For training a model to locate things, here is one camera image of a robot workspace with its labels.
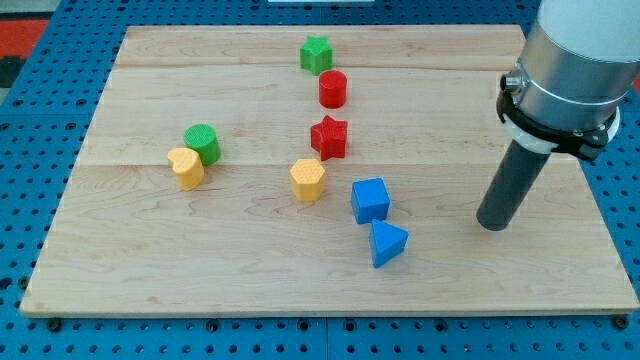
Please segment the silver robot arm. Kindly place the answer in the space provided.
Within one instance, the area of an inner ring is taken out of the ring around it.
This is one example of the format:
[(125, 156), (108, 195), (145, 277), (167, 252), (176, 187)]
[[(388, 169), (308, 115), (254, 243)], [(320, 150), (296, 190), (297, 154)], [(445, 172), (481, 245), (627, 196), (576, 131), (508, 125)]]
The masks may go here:
[(639, 0), (543, 0), (500, 80), (497, 113), (526, 150), (592, 161), (639, 75)]

